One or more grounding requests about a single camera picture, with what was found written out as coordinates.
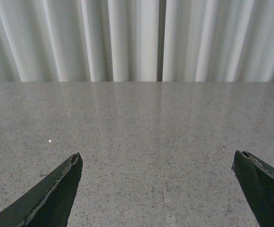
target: speckled stone surface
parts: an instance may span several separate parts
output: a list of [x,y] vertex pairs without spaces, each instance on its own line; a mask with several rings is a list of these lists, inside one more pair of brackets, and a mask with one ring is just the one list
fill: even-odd
[[69,227],[258,227],[236,150],[274,167],[274,83],[0,83],[0,211],[80,152]]

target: white curtain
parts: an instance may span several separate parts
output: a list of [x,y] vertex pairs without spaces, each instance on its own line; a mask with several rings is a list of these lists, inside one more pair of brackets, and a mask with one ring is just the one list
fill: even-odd
[[274,0],[0,0],[0,81],[274,81]]

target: dark green object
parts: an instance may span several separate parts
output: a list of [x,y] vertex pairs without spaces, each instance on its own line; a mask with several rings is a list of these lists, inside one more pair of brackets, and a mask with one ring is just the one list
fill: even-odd
[[83,161],[72,155],[0,213],[0,227],[65,227],[76,196]]
[[274,227],[274,168],[246,151],[236,151],[232,170],[259,225]]

